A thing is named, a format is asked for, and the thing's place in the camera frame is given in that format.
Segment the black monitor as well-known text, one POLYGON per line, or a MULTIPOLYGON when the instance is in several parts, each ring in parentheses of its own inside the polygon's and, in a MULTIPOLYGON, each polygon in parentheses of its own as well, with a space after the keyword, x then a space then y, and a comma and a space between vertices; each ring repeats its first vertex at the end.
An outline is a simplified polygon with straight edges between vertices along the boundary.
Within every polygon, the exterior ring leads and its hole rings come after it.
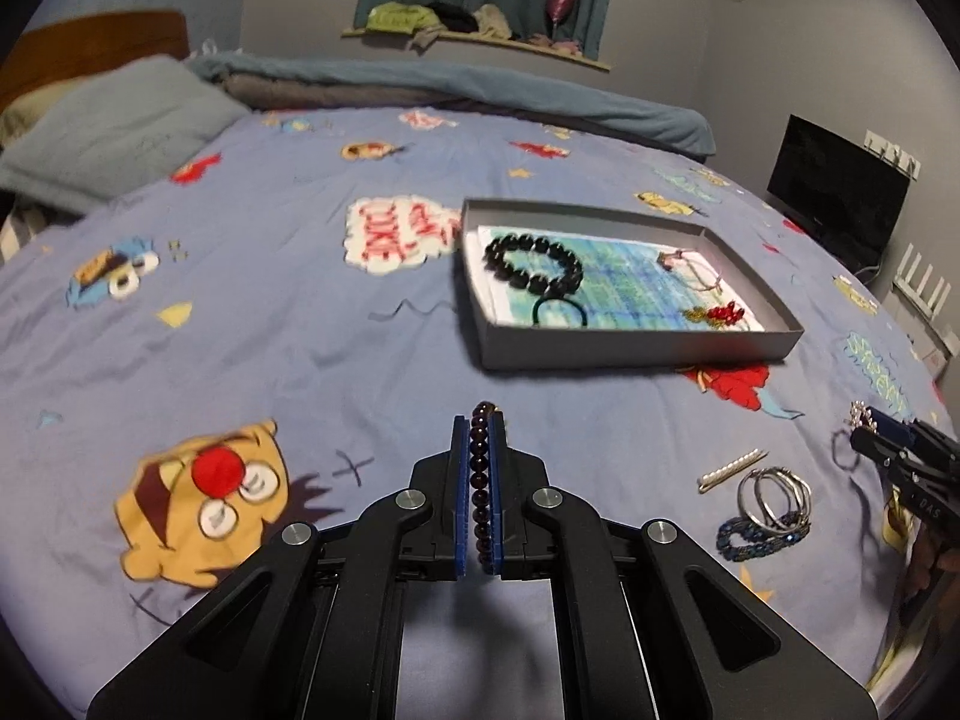
POLYGON ((877 268, 910 190, 882 158, 799 115, 789 115, 768 193, 851 271, 877 268))

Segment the beige cloth on shelf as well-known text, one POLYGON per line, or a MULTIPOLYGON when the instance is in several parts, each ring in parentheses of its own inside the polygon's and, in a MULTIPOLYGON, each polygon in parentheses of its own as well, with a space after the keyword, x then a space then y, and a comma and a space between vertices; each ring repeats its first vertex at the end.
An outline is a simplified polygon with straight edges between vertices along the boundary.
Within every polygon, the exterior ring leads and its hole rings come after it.
POLYGON ((493 41, 511 41, 512 27, 500 7, 495 4, 483 4, 472 13, 477 21, 475 34, 493 41))

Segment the white wall socket strip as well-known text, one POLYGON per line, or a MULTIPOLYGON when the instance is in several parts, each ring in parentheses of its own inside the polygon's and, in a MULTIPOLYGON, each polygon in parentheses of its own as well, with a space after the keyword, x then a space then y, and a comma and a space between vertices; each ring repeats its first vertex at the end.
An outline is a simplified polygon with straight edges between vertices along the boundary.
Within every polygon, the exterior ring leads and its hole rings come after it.
POLYGON ((872 130, 867 130, 862 144, 867 151, 870 151, 881 160, 884 160, 885 163, 898 169, 901 174, 910 177, 912 181, 918 181, 923 165, 916 156, 905 151, 900 145, 890 142, 887 138, 880 137, 880 135, 872 132, 872 130))

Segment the Sesame Street blue bedsheet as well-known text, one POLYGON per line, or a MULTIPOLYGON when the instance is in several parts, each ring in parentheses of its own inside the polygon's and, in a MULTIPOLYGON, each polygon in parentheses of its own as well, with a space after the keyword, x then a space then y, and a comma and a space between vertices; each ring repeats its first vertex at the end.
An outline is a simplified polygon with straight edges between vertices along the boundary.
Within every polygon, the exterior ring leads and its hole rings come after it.
POLYGON ((949 415, 905 333, 862 301, 792 221, 675 154, 489 115, 249 115, 3 266, 3 619, 83 717, 263 535, 356 517, 488 400, 558 486, 701 544, 736 510, 732 486, 698 491, 703 473, 761 449, 804 478, 811 534, 742 575, 869 681, 903 559, 846 411, 949 415), (644 221, 685 203, 802 338, 779 364, 732 371, 485 371, 452 242, 473 197, 644 221))

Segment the grey-blue pillow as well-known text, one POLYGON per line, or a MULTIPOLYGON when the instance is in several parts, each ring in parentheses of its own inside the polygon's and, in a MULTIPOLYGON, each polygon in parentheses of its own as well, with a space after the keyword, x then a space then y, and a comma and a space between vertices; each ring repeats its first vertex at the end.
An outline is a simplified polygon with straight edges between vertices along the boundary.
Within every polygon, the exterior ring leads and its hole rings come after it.
POLYGON ((73 216, 158 182, 249 109, 167 55, 65 94, 3 149, 2 188, 73 216))

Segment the black cloth on shelf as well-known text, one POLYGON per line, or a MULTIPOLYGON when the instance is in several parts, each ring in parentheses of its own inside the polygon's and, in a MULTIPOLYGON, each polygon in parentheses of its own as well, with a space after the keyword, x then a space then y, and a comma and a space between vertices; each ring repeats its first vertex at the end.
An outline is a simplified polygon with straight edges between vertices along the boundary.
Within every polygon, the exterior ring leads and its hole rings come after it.
POLYGON ((428 8, 436 15, 446 31, 459 32, 459 34, 473 34, 480 31, 475 15, 460 5, 431 2, 428 8))

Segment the wooden window shelf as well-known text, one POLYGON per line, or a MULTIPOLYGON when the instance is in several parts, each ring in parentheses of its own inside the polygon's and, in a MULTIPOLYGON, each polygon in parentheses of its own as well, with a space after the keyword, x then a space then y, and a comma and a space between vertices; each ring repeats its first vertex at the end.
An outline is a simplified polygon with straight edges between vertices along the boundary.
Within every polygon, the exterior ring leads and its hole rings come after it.
MULTIPOLYGON (((340 39, 373 39, 373 37, 382 37, 382 39, 400 39, 400 37, 409 37, 400 32, 369 32, 364 28, 347 28, 340 33, 340 39)), ((510 41, 509 39, 498 39, 498 37, 482 36, 477 32, 452 32, 438 31, 436 33, 435 43, 451 44, 469 44, 469 46, 485 46, 498 50, 512 50, 512 52, 522 52, 523 54, 537 55, 545 59, 558 60, 567 64, 577 65, 578 67, 590 68, 590 70, 601 71, 602 73, 612 73, 612 65, 608 65, 601 60, 589 59, 584 55, 569 54, 562 50, 555 50, 553 47, 536 46, 524 41, 510 41)))

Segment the striped cartoon pillow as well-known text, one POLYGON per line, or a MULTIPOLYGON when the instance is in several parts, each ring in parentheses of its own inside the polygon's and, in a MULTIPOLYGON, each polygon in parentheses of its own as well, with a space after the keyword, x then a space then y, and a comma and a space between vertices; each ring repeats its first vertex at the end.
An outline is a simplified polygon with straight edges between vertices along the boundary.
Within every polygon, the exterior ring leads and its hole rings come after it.
POLYGON ((71 226, 80 219, 80 216, 73 215, 70 211, 59 210, 11 192, 2 192, 0 211, 2 211, 0 265, 5 265, 20 254, 20 250, 34 241, 44 229, 54 226, 71 226))

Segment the green cloth on shelf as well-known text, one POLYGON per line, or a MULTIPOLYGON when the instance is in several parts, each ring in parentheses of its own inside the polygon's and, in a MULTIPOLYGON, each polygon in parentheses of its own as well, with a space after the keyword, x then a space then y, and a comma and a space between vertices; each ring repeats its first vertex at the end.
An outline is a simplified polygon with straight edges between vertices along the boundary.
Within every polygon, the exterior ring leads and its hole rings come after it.
POLYGON ((444 31, 443 21, 436 11, 425 5, 399 4, 386 2, 370 9, 364 29, 371 32, 388 32, 415 36, 418 31, 444 31))

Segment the green printed paper sheet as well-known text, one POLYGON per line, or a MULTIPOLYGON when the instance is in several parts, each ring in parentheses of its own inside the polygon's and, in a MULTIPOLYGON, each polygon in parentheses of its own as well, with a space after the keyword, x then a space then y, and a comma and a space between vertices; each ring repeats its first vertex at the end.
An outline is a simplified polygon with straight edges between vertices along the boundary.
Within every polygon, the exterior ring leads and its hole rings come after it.
POLYGON ((464 255, 483 317, 500 327, 740 333, 765 328, 719 260, 690 247, 480 226, 467 232, 464 255), (488 249, 509 234, 561 245, 583 269, 581 286, 557 301, 498 278, 488 249))

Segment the white wifi router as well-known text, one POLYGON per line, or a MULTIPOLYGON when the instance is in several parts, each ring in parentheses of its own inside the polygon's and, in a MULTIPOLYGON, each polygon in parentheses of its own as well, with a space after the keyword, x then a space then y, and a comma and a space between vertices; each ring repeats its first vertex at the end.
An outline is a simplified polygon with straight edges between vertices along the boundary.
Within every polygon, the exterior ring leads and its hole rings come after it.
POLYGON ((958 355, 958 335, 950 327, 939 327, 939 316, 952 292, 952 283, 934 276, 932 266, 918 247, 910 242, 901 255, 892 278, 892 289, 921 319, 921 323, 946 350, 949 358, 958 355))

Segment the teal folded blanket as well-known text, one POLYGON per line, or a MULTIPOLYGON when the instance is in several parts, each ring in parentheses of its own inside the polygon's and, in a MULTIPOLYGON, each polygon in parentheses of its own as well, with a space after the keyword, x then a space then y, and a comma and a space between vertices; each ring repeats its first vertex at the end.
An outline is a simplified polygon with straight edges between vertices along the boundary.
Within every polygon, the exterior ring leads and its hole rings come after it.
POLYGON ((252 109, 433 106, 514 115, 704 161, 713 129, 699 112, 509 68, 420 60, 197 55, 185 66, 252 109))

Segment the wooden headboard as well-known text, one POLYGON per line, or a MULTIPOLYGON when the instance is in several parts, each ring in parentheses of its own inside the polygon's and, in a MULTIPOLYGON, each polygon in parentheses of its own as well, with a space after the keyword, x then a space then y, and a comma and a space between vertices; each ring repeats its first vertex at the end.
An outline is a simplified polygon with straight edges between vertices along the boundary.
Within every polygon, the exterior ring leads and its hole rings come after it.
POLYGON ((108 11, 21 34, 2 62, 2 107, 52 83, 116 70, 133 60, 190 54, 187 21, 176 10, 108 11))

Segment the grey cardboard box tray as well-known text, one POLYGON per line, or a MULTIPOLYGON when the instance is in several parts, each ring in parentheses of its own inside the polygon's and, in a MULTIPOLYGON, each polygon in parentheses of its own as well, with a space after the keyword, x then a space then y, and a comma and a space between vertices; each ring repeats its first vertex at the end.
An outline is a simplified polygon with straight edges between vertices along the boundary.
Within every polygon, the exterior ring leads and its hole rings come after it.
POLYGON ((492 371, 781 361, 804 335, 760 273, 691 221, 470 199, 462 259, 492 371))

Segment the pearl ring hair clip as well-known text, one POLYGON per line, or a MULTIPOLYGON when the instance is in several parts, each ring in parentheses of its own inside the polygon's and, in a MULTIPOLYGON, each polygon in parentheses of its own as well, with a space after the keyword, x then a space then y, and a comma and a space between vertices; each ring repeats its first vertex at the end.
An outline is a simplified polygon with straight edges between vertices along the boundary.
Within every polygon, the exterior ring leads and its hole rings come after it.
POLYGON ((853 401, 848 411, 848 426, 851 429, 866 429, 869 433, 877 431, 871 408, 864 401, 853 401))

